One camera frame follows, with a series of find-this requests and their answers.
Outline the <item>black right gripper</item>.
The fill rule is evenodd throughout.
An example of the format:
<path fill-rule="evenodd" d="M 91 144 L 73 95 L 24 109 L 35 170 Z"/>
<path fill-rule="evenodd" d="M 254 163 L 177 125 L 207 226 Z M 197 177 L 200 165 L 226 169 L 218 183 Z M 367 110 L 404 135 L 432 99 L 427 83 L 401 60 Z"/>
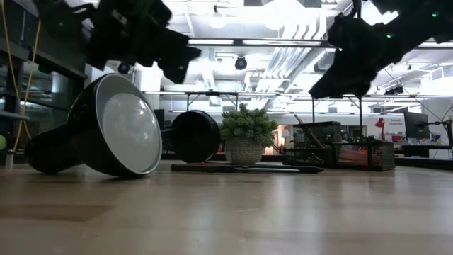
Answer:
<path fill-rule="evenodd" d="M 336 18 L 328 30 L 336 47 L 333 64 L 309 90 L 312 98 L 364 96 L 375 73 L 403 57 L 403 23 L 370 25 L 351 17 Z"/>

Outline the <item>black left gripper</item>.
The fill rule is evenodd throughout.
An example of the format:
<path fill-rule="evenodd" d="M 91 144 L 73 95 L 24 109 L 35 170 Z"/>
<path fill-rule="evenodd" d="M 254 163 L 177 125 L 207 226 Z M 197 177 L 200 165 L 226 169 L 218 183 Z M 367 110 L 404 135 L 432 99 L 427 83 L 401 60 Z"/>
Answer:
<path fill-rule="evenodd" d="M 171 18 L 161 0 L 100 0 L 91 20 L 94 28 L 88 43 L 88 63 L 103 69 L 109 60 L 133 63 L 145 43 L 164 30 Z M 187 62 L 157 62 L 164 76 L 182 84 Z"/>

